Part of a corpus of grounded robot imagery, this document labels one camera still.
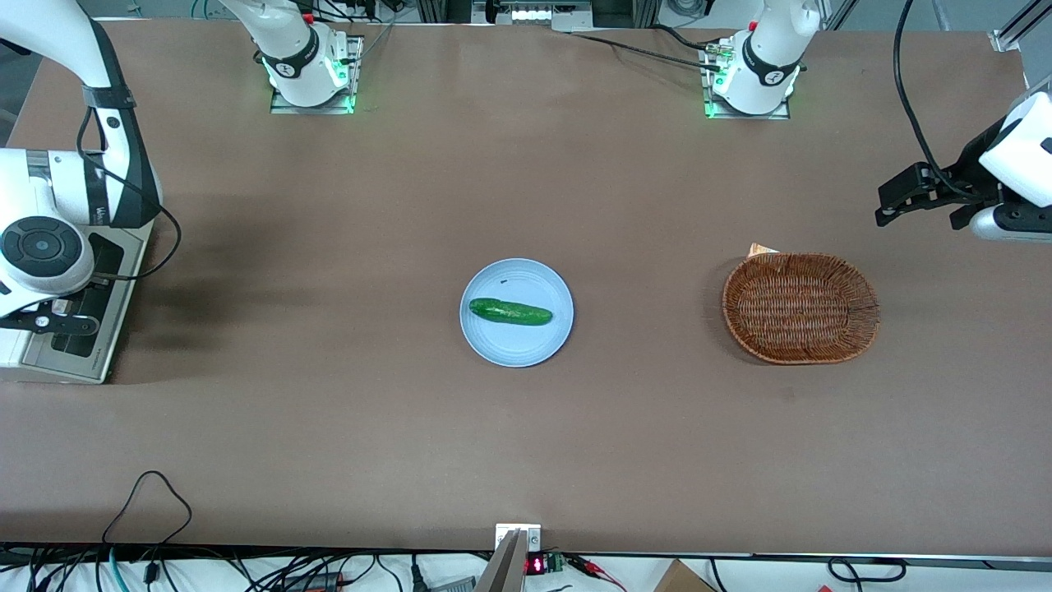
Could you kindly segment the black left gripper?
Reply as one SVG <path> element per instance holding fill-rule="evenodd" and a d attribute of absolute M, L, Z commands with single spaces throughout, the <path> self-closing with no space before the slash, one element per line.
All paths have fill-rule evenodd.
<path fill-rule="evenodd" d="M 970 140 L 954 164 L 933 165 L 942 181 L 928 164 L 913 164 L 883 183 L 879 187 L 881 207 L 875 223 L 881 228 L 911 210 L 911 200 L 928 198 L 936 191 L 937 207 L 950 205 L 996 206 L 1003 202 L 1002 183 L 980 163 L 980 157 L 993 145 L 1004 123 L 993 123 Z"/>

